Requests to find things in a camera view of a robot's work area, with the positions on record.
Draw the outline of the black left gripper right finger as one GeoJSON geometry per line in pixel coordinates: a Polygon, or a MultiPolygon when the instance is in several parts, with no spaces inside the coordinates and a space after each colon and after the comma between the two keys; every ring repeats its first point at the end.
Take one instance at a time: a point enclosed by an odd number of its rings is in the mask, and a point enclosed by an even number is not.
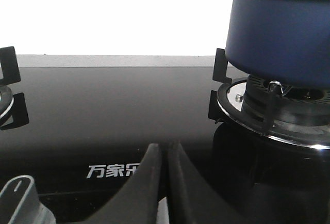
{"type": "Polygon", "coordinates": [[[168,150],[171,223],[245,223],[208,185],[179,143],[168,150]]]}

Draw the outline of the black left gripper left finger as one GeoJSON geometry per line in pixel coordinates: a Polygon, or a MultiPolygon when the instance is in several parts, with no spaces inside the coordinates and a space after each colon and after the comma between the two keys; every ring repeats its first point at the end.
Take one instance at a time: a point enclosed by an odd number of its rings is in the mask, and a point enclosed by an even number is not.
{"type": "Polygon", "coordinates": [[[160,147],[152,143],[123,187],[83,223],[156,223],[161,164],[160,147]]]}

